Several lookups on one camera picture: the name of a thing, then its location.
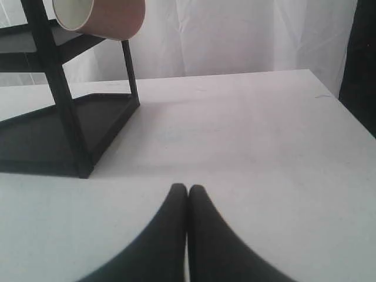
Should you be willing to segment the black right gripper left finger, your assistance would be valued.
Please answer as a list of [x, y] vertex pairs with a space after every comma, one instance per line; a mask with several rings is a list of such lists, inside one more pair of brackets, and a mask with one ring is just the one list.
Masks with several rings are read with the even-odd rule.
[[118, 255], [82, 281], [185, 281], [187, 188], [171, 186], [145, 229]]

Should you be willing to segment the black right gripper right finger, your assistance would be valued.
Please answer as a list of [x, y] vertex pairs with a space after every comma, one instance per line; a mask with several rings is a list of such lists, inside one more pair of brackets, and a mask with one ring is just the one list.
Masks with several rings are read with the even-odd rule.
[[293, 280], [237, 236], [198, 184], [189, 191], [187, 239], [191, 281]]

